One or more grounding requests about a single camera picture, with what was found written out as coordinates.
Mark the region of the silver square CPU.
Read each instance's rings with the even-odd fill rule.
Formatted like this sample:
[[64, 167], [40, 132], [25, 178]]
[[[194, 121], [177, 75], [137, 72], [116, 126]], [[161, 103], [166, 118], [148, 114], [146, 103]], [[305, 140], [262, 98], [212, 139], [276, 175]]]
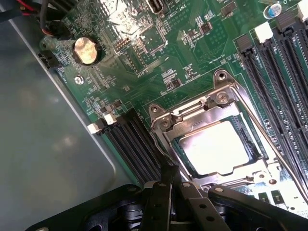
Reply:
[[179, 138], [178, 144], [198, 176], [230, 176], [258, 160], [254, 143], [241, 137], [230, 121], [200, 128]]

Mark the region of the silver CPU socket cover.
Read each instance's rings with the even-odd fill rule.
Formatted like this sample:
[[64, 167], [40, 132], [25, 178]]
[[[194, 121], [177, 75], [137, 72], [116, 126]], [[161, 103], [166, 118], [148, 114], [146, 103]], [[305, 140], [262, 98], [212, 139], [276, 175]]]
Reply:
[[245, 116], [237, 105], [232, 104], [225, 108], [216, 106], [208, 110], [195, 109], [190, 112], [171, 112], [170, 115], [173, 119], [172, 125], [163, 131], [162, 134], [175, 154], [184, 154], [178, 144], [179, 138], [200, 128], [224, 121], [230, 121], [240, 136], [244, 137], [246, 141], [250, 140], [250, 142], [254, 143], [258, 150], [257, 161], [237, 168], [230, 176], [221, 176], [219, 174], [198, 176], [184, 154], [180, 161], [188, 176], [198, 185], [204, 188], [213, 185], [234, 188], [258, 183], [275, 185], [280, 181], [280, 163], [275, 152], [264, 139], [249, 115]]

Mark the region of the long silver locking lever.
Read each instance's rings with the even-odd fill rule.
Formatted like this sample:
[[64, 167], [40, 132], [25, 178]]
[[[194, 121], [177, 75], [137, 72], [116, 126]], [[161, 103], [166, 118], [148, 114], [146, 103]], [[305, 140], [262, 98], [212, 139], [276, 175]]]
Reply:
[[261, 123], [258, 121], [257, 117], [254, 115], [252, 110], [249, 108], [248, 104], [245, 102], [245, 100], [243, 99], [243, 97], [241, 96], [239, 91], [237, 90], [237, 85], [236, 84], [228, 84], [228, 87], [233, 92], [233, 94], [236, 95], [239, 102], [243, 105], [243, 107], [247, 111], [249, 117], [254, 122], [254, 124], [257, 126], [258, 130], [261, 132], [261, 134], [263, 135], [264, 139], [267, 141], [269, 146], [275, 152], [277, 158], [279, 159], [279, 161], [281, 162], [283, 167], [288, 171], [290, 177], [293, 179], [294, 184], [296, 185], [297, 189], [299, 190], [299, 192], [300, 192], [301, 196], [303, 197], [304, 201], [308, 204], [308, 193], [306, 192], [306, 190], [302, 186], [301, 182], [296, 178], [295, 173], [292, 171], [292, 169], [290, 168], [288, 163], [283, 159], [282, 155], [280, 154], [280, 152], [276, 148], [275, 144], [272, 142], [271, 138], [267, 135], [266, 131], [262, 127]]

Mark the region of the grey metal PC case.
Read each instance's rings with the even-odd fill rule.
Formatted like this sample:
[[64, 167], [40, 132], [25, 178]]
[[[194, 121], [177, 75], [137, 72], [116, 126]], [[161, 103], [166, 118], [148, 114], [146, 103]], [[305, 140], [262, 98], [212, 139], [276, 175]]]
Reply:
[[19, 20], [0, 24], [0, 231], [136, 184], [38, 62], [37, 41]]

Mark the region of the green PC motherboard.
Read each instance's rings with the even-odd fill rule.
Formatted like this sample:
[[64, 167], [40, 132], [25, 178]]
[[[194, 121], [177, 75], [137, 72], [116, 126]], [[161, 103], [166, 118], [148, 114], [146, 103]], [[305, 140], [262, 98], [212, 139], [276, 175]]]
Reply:
[[[226, 70], [246, 90], [267, 135], [266, 113], [238, 51], [236, 39], [266, 19], [264, 9], [282, 6], [298, 18], [301, 0], [163, 0], [154, 14], [146, 0], [79, 0], [66, 16], [48, 25], [40, 51], [50, 50], [62, 67], [52, 69], [90, 120], [112, 131], [125, 145], [144, 184], [157, 180], [166, 160], [150, 135], [149, 106], [170, 109], [213, 89], [213, 75]], [[82, 64], [73, 52], [80, 37], [97, 43], [98, 58]], [[80, 75], [84, 84], [77, 85]], [[236, 189], [253, 198], [308, 218], [308, 204], [281, 162], [274, 186], [251, 184]]]

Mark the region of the silver coin cell battery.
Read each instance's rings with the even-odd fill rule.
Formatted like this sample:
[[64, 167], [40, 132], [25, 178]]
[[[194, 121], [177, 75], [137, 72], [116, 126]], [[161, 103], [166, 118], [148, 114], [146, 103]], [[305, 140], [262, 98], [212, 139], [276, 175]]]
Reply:
[[90, 65], [98, 58], [97, 43], [88, 37], [78, 38], [73, 45], [73, 52], [82, 64]]

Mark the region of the black board header connector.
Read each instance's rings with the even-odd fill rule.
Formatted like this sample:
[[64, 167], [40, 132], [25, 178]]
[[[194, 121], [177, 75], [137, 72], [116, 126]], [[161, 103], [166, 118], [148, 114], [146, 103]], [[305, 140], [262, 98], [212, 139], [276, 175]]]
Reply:
[[43, 62], [47, 70], [62, 67], [61, 63], [50, 50], [39, 51], [38, 58]]

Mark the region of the silver internal USB port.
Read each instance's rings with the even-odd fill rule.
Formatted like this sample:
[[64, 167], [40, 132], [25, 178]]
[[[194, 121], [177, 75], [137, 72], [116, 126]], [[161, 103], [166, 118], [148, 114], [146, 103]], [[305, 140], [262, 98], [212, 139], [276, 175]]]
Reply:
[[165, 9], [163, 0], [146, 0], [146, 2], [154, 14], [160, 14]]

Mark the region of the blue cylindrical capacitor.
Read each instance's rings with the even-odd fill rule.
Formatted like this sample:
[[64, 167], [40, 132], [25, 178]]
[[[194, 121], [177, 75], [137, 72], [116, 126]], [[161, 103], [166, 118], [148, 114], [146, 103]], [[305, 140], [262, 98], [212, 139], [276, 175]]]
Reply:
[[282, 6], [280, 4], [273, 4], [267, 6], [263, 11], [263, 16], [266, 19], [272, 19], [280, 15], [282, 12]]

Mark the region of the silver CPU socket frame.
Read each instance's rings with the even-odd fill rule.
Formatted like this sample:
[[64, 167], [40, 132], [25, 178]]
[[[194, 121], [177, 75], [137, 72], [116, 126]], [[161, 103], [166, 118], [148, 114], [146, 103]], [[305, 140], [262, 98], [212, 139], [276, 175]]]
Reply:
[[[245, 102], [248, 104], [249, 108], [252, 110], [254, 115], [259, 120], [253, 105], [248, 97], [248, 94], [246, 90], [234, 79], [234, 77], [229, 74], [226, 70], [219, 69], [217, 70], [213, 75], [213, 89], [209, 90], [207, 92], [204, 92], [202, 94], [199, 94], [196, 97], [193, 97], [189, 100], [186, 100], [170, 109], [166, 109], [159, 104], [153, 103], [149, 106], [149, 115], [151, 119], [151, 129], [155, 133], [156, 137], [159, 139], [160, 143], [164, 147], [164, 151], [173, 159], [173, 161], [179, 166], [180, 172], [182, 176], [188, 180], [192, 180], [191, 177], [188, 176], [188, 173], [185, 171], [180, 158], [184, 156], [183, 153], [175, 154], [175, 152], [170, 148], [170, 145], [167, 144], [166, 139], [163, 136], [163, 131], [166, 130], [166, 128], [163, 128], [161, 126], [161, 120], [163, 118], [169, 118], [172, 122], [173, 119], [171, 117], [171, 112], [190, 112], [195, 109], [212, 109], [216, 106], [225, 108], [229, 105], [235, 104], [239, 107], [240, 111], [244, 113], [245, 116], [247, 116], [247, 111], [243, 107], [243, 105], [239, 102], [238, 98], [235, 94], [230, 90], [228, 87], [228, 84], [236, 84], [237, 90], [245, 100]], [[216, 95], [219, 92], [225, 92], [229, 96], [229, 101], [226, 104], [219, 104], [216, 100]]]

